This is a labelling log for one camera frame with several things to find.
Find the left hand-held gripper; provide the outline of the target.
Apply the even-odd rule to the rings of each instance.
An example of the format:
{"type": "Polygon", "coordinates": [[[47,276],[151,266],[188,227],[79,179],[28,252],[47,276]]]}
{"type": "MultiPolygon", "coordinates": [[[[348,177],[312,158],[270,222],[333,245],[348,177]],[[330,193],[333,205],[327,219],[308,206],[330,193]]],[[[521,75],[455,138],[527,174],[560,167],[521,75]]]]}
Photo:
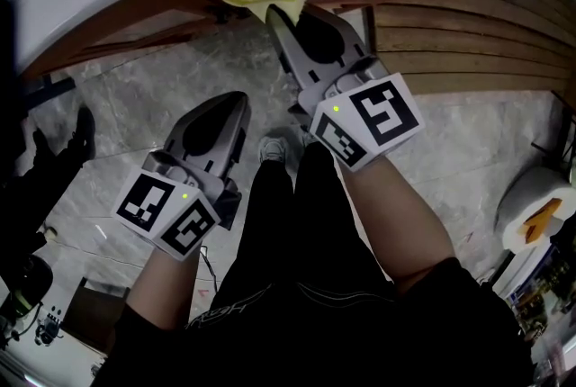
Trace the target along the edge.
{"type": "Polygon", "coordinates": [[[230,229],[242,195],[227,176],[240,160],[250,117],[248,96],[240,91],[186,113],[165,151],[148,153],[143,166],[131,169],[112,217],[176,260],[188,258],[216,227],[230,229]],[[211,173],[184,161],[211,149],[211,173]]]}

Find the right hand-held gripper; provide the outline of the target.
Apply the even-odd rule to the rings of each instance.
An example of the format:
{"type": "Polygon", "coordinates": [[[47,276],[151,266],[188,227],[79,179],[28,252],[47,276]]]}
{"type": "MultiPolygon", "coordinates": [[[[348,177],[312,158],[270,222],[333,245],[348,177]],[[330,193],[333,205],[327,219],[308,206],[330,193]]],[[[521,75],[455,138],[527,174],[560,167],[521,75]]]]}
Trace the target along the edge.
{"type": "Polygon", "coordinates": [[[339,15],[305,5],[293,23],[272,4],[266,27],[285,72],[301,87],[297,104],[311,118],[308,130],[350,171],[425,128],[402,75],[389,74],[377,57],[366,56],[370,50],[339,15]],[[322,78],[317,63],[352,64],[322,78]]]}

